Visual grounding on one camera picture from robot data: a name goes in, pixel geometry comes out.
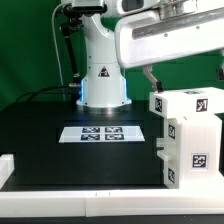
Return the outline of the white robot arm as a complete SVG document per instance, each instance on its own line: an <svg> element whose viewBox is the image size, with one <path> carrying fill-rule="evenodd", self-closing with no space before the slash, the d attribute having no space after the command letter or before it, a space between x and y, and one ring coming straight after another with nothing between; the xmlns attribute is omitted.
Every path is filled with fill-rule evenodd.
<svg viewBox="0 0 224 224"><path fill-rule="evenodd" d="M73 0L83 14L87 74L78 104L111 111L131 103L122 68L224 48L224 0Z"/></svg>

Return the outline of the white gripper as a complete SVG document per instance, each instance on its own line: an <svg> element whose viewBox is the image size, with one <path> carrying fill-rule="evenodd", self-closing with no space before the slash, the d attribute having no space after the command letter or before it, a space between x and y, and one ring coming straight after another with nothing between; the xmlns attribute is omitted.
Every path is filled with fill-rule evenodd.
<svg viewBox="0 0 224 224"><path fill-rule="evenodd" d="M224 80L224 4L198 4L197 12L166 19L156 10L124 17L115 27L115 45L119 64L144 66L157 93L163 85L152 74L152 64L218 49L223 61L216 76Z"/></svg>

